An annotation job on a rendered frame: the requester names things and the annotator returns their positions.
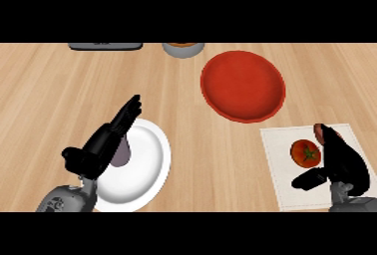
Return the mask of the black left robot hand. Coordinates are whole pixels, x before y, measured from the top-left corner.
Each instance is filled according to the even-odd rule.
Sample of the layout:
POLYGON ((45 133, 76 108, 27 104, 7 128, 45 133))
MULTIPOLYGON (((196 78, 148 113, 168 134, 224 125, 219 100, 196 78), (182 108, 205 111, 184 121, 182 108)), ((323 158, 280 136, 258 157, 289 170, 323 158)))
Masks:
POLYGON ((106 123, 82 148, 67 147, 63 151, 66 168, 88 179, 106 172, 120 147, 122 139, 143 113, 141 96, 134 95, 113 121, 106 123))

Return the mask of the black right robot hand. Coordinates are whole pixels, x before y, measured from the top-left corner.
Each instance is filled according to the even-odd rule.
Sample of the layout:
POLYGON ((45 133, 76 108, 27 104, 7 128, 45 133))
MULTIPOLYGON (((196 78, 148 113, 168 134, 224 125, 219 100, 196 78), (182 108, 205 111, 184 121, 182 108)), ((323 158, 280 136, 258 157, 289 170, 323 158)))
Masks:
POLYGON ((366 161, 333 127, 324 127, 324 140, 324 166, 305 171, 293 179, 292 186, 308 191, 327 181, 342 181, 354 185, 350 196, 361 196, 370 189, 366 161))

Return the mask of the red tomato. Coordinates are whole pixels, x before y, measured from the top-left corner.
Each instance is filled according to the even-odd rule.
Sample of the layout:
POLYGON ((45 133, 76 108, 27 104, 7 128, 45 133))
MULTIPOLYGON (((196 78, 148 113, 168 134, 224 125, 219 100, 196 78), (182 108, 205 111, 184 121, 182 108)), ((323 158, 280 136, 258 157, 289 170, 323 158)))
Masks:
POLYGON ((320 148, 308 139, 301 139, 292 144, 290 156, 295 163, 304 168, 311 168, 321 162, 320 148))

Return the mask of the white placemat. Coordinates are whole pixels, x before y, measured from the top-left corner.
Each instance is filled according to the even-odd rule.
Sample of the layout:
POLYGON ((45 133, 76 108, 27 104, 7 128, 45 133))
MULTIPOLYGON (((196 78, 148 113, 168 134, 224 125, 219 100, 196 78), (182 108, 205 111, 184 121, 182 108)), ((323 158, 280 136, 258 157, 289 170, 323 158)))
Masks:
MULTIPOLYGON (((367 197, 377 197, 377 175, 354 134, 351 124, 336 124, 332 125, 332 127, 341 133, 347 143, 360 153, 369 167, 370 189, 364 195, 367 197)), ((307 168, 301 167, 293 161, 290 148, 293 143, 301 139, 311 140, 316 145, 320 146, 314 135, 314 127, 264 128, 261 130, 261 136, 280 210, 296 211, 329 208, 332 206, 330 182, 326 182, 310 191, 292 187, 292 180, 307 171, 307 168)))

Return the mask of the red bowl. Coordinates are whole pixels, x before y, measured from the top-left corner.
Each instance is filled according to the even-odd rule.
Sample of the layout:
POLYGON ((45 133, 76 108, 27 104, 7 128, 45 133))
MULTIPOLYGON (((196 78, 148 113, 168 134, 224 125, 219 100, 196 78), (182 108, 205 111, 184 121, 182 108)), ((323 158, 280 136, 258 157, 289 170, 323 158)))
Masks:
POLYGON ((246 51, 227 51, 208 61, 200 89, 216 113, 245 124, 273 118, 286 99, 286 84, 276 66, 246 51))

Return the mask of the purple eggplant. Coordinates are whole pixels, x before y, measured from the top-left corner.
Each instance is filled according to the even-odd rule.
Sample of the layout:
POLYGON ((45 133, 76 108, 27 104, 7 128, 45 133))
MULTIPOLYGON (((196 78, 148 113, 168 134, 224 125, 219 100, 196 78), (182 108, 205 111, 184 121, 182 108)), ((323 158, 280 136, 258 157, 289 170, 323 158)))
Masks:
POLYGON ((111 160, 111 166, 113 167, 125 166, 129 163, 131 157, 132 157, 131 145, 128 138, 123 137, 119 149, 111 160))

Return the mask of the white plate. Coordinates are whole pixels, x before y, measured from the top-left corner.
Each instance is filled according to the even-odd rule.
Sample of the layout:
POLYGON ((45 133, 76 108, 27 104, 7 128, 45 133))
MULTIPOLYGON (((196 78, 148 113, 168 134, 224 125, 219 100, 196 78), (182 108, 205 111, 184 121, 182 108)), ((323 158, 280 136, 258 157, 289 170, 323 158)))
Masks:
POLYGON ((129 146, 122 166, 110 165, 98 179, 101 212, 134 212, 159 195, 171 174, 172 147, 162 128, 148 120, 137 119, 123 139, 129 146))

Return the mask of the brown oblong vegetable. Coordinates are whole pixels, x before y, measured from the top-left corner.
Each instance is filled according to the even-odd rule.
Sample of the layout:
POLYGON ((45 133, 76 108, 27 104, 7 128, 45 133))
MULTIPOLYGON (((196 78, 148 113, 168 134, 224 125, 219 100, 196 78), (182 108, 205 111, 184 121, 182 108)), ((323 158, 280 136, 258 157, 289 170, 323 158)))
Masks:
POLYGON ((316 124, 314 125, 314 134, 316 134, 316 138, 320 142, 321 145, 324 145, 326 140, 324 140, 324 124, 316 124))

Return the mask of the dark grey flat appliance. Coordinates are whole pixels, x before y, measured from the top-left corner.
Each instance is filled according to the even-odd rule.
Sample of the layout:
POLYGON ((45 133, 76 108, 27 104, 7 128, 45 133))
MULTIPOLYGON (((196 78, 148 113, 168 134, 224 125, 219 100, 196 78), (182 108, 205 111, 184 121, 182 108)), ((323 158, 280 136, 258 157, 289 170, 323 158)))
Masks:
POLYGON ((69 43, 77 51, 134 51, 144 47, 144 43, 69 43))

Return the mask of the grey cup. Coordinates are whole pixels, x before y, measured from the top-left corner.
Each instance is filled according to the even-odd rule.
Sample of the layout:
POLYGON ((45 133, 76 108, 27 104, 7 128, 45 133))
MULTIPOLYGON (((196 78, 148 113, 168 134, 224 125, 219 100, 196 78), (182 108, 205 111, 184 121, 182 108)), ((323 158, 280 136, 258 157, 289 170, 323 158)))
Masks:
POLYGON ((205 48, 205 43, 194 43, 185 45, 172 45, 163 43, 163 48, 171 56, 175 58, 187 59, 194 57, 205 48))

